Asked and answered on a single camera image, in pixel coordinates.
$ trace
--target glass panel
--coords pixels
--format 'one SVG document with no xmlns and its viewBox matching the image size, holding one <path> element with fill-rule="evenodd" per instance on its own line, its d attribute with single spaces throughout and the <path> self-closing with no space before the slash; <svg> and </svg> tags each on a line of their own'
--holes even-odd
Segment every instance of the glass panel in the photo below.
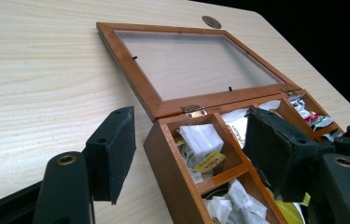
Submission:
<svg viewBox="0 0 350 224">
<path fill-rule="evenodd" d="M 282 82 L 224 35 L 117 34 L 163 101 Z"/>
</svg>

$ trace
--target black plastic part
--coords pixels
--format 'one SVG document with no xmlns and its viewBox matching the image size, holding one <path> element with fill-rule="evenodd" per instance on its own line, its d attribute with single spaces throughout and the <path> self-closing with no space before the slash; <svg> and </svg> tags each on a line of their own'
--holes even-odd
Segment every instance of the black plastic part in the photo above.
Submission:
<svg viewBox="0 0 350 224">
<path fill-rule="evenodd" d="M 94 201 L 117 203 L 136 150 L 133 107 L 113 111 L 88 139 L 83 150 Z"/>
<path fill-rule="evenodd" d="M 310 224 L 335 223 L 335 218 L 330 206 L 322 205 L 315 200 L 311 200 L 308 204 L 307 211 Z"/>
<path fill-rule="evenodd" d="M 31 223 L 41 182 L 0 199 L 0 224 Z"/>
<path fill-rule="evenodd" d="M 318 176 L 335 220 L 324 223 L 350 224 L 350 157 L 336 153 L 323 155 Z"/>
<path fill-rule="evenodd" d="M 134 138 L 133 107 L 113 111 L 87 141 L 82 153 L 68 152 L 49 161 L 44 183 L 35 183 L 0 199 L 0 224 L 93 223 L 92 197 L 96 201 L 117 202 L 136 150 Z M 58 158 L 63 159 L 61 163 L 71 159 L 63 158 L 65 155 L 77 156 L 77 163 L 58 166 Z"/>
<path fill-rule="evenodd" d="M 318 151 L 332 146 L 319 145 L 273 112 L 252 107 L 247 115 L 244 153 L 265 174 L 275 197 L 302 202 L 308 182 L 300 176 L 308 174 Z"/>
<path fill-rule="evenodd" d="M 47 164 L 34 224 L 94 223 L 87 163 L 80 152 L 65 152 Z"/>
</svg>

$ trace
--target light wood table surface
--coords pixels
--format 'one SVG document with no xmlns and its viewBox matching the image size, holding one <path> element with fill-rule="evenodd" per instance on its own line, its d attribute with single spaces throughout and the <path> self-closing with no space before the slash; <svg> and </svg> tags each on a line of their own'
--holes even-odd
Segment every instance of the light wood table surface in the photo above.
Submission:
<svg viewBox="0 0 350 224">
<path fill-rule="evenodd" d="M 229 31 L 313 97 L 345 130 L 350 104 L 259 14 L 185 0 L 0 1 L 0 199 L 43 178 L 49 159 L 81 151 L 118 108 L 135 108 L 137 150 L 118 204 L 97 223 L 173 223 L 143 142 L 152 126 L 96 22 Z"/>
</svg>

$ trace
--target round hole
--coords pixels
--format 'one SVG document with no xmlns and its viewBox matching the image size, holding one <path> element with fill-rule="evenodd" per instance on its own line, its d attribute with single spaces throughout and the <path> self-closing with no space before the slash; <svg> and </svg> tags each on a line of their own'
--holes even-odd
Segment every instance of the round hole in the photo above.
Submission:
<svg viewBox="0 0 350 224">
<path fill-rule="evenodd" d="M 104 143 L 104 142 L 105 142 L 105 138 L 99 138 L 99 139 L 97 140 L 97 142 L 98 142 L 98 143 Z"/>
<path fill-rule="evenodd" d="M 65 155 L 65 156 L 60 157 L 57 160 L 57 163 L 60 165 L 68 165 L 70 163 L 73 163 L 76 159 L 77 159 L 77 157 L 74 155 Z"/>
<path fill-rule="evenodd" d="M 202 20 L 204 21 L 204 23 L 206 23 L 206 25 L 212 28 L 221 29 L 221 23 L 213 17 L 202 16 Z"/>
<path fill-rule="evenodd" d="M 346 158 L 337 157 L 335 158 L 335 161 L 341 166 L 350 167 L 350 161 Z"/>
</svg>

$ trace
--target box lid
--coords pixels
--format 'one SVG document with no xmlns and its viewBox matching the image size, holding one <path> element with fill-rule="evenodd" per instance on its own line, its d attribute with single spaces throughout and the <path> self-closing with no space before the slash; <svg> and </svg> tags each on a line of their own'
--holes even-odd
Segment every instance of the box lid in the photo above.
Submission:
<svg viewBox="0 0 350 224">
<path fill-rule="evenodd" d="M 209 108 L 300 89 L 225 30 L 96 25 L 153 122 L 187 105 Z"/>
</svg>

